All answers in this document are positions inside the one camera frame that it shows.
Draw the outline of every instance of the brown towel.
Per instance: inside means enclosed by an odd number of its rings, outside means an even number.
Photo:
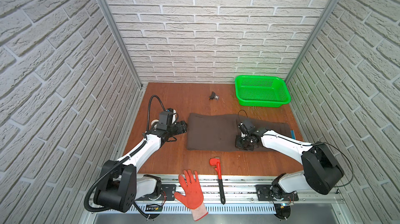
[[[291,137],[287,123],[267,122],[252,119],[256,128],[265,127],[286,137]],[[235,147],[236,135],[240,134],[237,114],[205,116],[191,113],[187,121],[187,149],[201,151],[243,151]],[[265,147],[255,148],[254,151],[269,151]]]

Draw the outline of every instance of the glove cuff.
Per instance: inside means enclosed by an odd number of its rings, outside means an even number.
[[[207,211],[204,203],[201,203],[201,205],[198,208],[192,209],[192,216],[193,216],[194,221],[200,220],[207,214],[208,214],[208,211]]]

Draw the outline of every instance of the glove finger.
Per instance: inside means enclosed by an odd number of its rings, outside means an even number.
[[[183,173],[185,174],[185,178],[186,178],[186,183],[188,185],[192,184],[191,180],[190,180],[190,176],[188,175],[188,172],[186,170],[183,171]]]
[[[198,173],[197,173],[196,170],[194,171],[194,175],[196,176],[196,182],[197,182],[198,184],[200,184],[200,182],[199,182],[199,175],[198,175]]]
[[[182,195],[181,193],[175,192],[174,197],[175,197],[175,199],[182,202],[182,204],[186,206],[187,201],[186,201],[186,197],[184,195]]]
[[[191,181],[192,183],[195,183],[196,181],[194,180],[194,177],[193,177],[192,171],[189,169],[187,172],[189,173],[189,176],[190,176],[190,181]]]
[[[179,180],[179,184],[180,186],[183,188],[183,190],[186,192],[186,190],[188,189],[188,185],[186,184],[185,179],[183,179],[183,176],[179,175],[178,177]]]

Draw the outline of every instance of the glove thumb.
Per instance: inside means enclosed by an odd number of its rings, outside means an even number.
[[[175,199],[182,202],[182,204],[186,206],[186,203],[187,203],[186,196],[182,195],[181,193],[175,192],[174,197],[175,197]]]

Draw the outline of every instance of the basket rim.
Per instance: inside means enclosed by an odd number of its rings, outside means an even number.
[[[238,94],[238,83],[237,83],[237,79],[238,79],[239,77],[240,77],[240,78],[242,78],[242,77],[273,77],[273,78],[277,78],[280,82],[282,82],[282,83],[285,85],[284,90],[285,90],[285,92],[286,92],[286,94],[287,94],[287,99],[286,99],[285,101],[267,101],[267,100],[246,100],[246,99],[243,99],[243,98],[241,98],[241,97],[239,96],[239,94]],[[292,100],[292,97],[290,96],[290,93],[289,93],[289,91],[288,91],[288,87],[287,87],[285,81],[284,81],[282,78],[280,78],[280,77],[274,77],[274,76],[239,75],[239,76],[237,76],[237,77],[235,78],[235,92],[236,92],[236,97],[238,98],[238,100],[241,100],[241,101],[243,101],[243,102],[248,102],[248,103],[252,103],[252,102],[266,102],[266,103],[276,103],[276,104],[283,104],[283,105],[286,105],[286,104],[288,104],[289,102],[291,102],[291,100]]]

